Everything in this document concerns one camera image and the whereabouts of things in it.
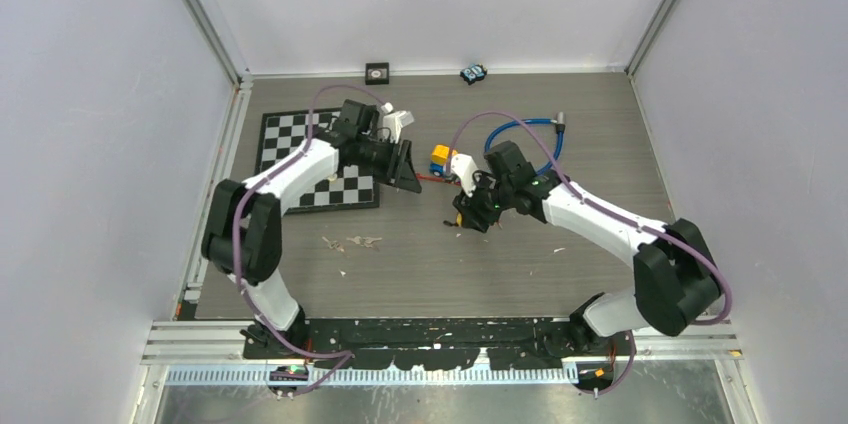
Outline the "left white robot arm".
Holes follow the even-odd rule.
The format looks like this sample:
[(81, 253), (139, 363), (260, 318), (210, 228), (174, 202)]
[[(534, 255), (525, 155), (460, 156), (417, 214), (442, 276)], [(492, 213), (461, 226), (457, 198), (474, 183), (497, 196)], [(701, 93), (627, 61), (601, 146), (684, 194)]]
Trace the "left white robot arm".
[(319, 182), (351, 166), (378, 184), (421, 192), (411, 142), (401, 136), (413, 122), (411, 112), (390, 104), (347, 100), (329, 126), (309, 124), (304, 141), (269, 169), (214, 188), (201, 255), (236, 285), (280, 356), (304, 354), (307, 342), (302, 306), (279, 269), (283, 216)]

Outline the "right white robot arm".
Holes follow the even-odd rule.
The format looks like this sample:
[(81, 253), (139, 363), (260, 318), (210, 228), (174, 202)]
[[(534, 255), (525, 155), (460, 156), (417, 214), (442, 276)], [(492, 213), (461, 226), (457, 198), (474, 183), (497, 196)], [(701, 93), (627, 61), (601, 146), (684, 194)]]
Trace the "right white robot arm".
[(556, 343), (591, 355), (627, 331), (652, 328), (674, 337), (725, 294), (694, 223), (644, 218), (589, 193), (555, 169), (538, 173), (512, 141), (492, 147), (484, 159), (485, 169), (465, 154), (446, 163), (461, 186), (453, 200), (460, 227), (485, 233), (513, 210), (587, 239), (632, 271), (631, 289), (589, 298), (569, 315), (565, 335)]

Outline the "red cable padlock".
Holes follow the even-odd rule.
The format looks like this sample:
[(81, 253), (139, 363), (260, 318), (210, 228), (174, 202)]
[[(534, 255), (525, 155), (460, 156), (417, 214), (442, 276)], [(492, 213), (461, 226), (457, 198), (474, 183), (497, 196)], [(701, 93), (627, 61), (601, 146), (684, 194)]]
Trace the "red cable padlock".
[(435, 176), (421, 174), (421, 173), (416, 173), (416, 177), (419, 180), (428, 181), (428, 182), (438, 182), (438, 183), (444, 182), (444, 180), (440, 177), (435, 177)]

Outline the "yellow black padlock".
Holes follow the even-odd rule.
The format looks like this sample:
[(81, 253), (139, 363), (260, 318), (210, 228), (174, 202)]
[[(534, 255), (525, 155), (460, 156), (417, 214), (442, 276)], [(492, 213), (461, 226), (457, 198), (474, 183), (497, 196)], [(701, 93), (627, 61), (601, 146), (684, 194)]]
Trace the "yellow black padlock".
[(443, 224), (447, 227), (461, 227), (462, 226), (462, 214), (458, 213), (453, 220), (444, 220)]

